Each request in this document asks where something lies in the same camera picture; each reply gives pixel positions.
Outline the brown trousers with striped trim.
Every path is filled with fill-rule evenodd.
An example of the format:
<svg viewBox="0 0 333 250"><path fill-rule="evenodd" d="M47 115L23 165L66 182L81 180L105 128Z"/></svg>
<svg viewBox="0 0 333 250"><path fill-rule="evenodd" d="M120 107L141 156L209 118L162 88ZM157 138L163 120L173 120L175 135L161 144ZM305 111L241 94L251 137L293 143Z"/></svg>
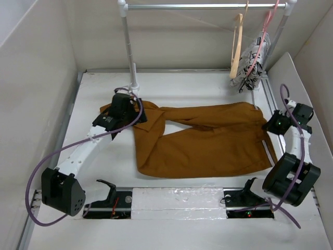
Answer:
<svg viewBox="0 0 333 250"><path fill-rule="evenodd" d="M277 157L261 110L247 102L159 107L144 101L134 126L136 166L156 178L234 177L265 170Z"/></svg>

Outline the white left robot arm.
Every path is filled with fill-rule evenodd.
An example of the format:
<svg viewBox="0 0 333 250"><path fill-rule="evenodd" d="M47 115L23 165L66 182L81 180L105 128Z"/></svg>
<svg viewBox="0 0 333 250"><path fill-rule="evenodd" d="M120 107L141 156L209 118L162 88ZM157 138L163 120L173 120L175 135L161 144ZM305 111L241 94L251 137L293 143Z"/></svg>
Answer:
<svg viewBox="0 0 333 250"><path fill-rule="evenodd" d="M111 206L116 201L114 184L97 179L91 186L83 187L79 178L87 171L99 153L122 130L144 123L147 117L142 100L135 95L116 93L111 105L92 123L86 139L76 144L75 150L53 169L46 169L41 176L42 202L68 216L76 216L85 205L101 202Z"/></svg>

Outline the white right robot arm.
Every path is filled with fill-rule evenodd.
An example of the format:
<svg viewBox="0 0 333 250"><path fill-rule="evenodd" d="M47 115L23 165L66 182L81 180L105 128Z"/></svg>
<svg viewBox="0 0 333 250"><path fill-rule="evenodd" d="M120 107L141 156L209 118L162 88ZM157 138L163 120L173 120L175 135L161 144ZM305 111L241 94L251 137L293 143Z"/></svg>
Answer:
<svg viewBox="0 0 333 250"><path fill-rule="evenodd" d="M309 140L312 128L308 122L314 115L313 108L286 101L286 106L275 110L262 129L276 134L290 136L290 145L263 181L265 193L279 198L283 203L299 206L311 190L321 170L313 165L309 155Z"/></svg>

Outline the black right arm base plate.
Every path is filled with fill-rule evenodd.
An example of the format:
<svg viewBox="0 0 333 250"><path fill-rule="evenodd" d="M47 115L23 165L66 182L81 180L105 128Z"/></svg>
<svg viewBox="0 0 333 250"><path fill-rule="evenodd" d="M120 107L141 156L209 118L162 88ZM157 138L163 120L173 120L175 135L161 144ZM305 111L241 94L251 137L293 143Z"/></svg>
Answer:
<svg viewBox="0 0 333 250"><path fill-rule="evenodd" d="M265 199L243 188L225 188L220 203L225 206L227 219L274 219Z"/></svg>

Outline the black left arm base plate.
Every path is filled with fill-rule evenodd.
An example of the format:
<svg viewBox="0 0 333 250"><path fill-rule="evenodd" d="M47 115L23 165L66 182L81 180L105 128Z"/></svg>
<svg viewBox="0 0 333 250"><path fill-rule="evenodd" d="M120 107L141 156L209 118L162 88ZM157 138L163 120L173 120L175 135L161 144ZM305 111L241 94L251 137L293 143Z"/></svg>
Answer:
<svg viewBox="0 0 333 250"><path fill-rule="evenodd" d="M117 189L111 201L95 201L85 205L84 219L130 219L132 211L132 189Z"/></svg>

